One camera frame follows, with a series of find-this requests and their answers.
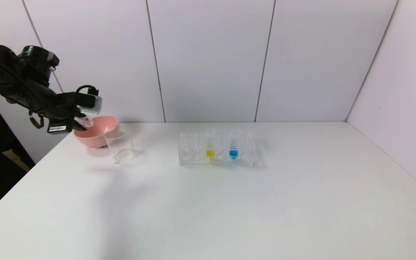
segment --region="glass beaker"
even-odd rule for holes
[[[104,138],[109,147],[112,158],[122,163],[134,157],[135,149],[129,129],[122,123],[104,132]]]

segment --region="pink bowl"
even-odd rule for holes
[[[113,130],[119,123],[116,117],[112,116],[100,116],[92,119],[94,125],[92,127],[86,127],[86,131],[74,130],[73,134],[82,144],[91,148],[98,148],[107,145],[105,138],[103,137],[104,131]]]

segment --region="black cable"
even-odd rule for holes
[[[8,68],[7,66],[5,66],[4,64],[2,64],[0,62],[0,69],[4,70],[5,72],[7,72],[8,74],[10,74],[15,80],[19,81],[24,88],[26,88],[28,90],[28,92],[30,92],[30,94],[32,96],[34,96],[38,101],[39,104],[42,106],[42,108],[46,109],[46,107],[43,105],[43,101],[41,100],[41,98],[38,96],[38,94],[36,94],[36,92],[31,89],[31,87],[29,87],[25,81],[23,81],[22,78],[20,78],[15,72],[13,72],[10,68]],[[55,115],[53,115],[56,119],[58,120],[66,120],[67,118],[69,118],[71,116],[71,114],[69,114],[66,117],[56,117]]]
[[[31,100],[31,97],[27,95],[27,102],[28,102],[28,116],[30,117],[30,122],[32,125],[34,125],[36,128],[40,129],[44,127],[44,114],[39,113],[38,117],[40,122],[38,123],[35,118],[33,118],[33,100]]]
[[[97,89],[95,87],[91,86],[90,84],[86,84],[86,85],[83,85],[83,86],[79,87],[75,92],[79,93],[79,91],[82,90],[83,88],[92,89],[92,91],[97,92]]]

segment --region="white table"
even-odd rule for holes
[[[346,123],[130,126],[130,164],[69,135],[0,201],[0,260],[416,260],[416,181]],[[263,167],[179,166],[206,127]]]

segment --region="black robotic arm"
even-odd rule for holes
[[[98,114],[102,106],[99,91],[90,85],[79,87],[76,92],[56,94],[49,88],[51,72],[59,65],[59,59],[51,51],[37,46],[25,46],[16,55],[0,45],[0,95],[7,102],[28,109],[31,123],[36,128],[49,120],[47,132],[60,134],[72,129],[86,130],[75,117],[85,117],[84,112]],[[87,88],[87,94],[80,93]],[[33,117],[38,114],[39,123]]]

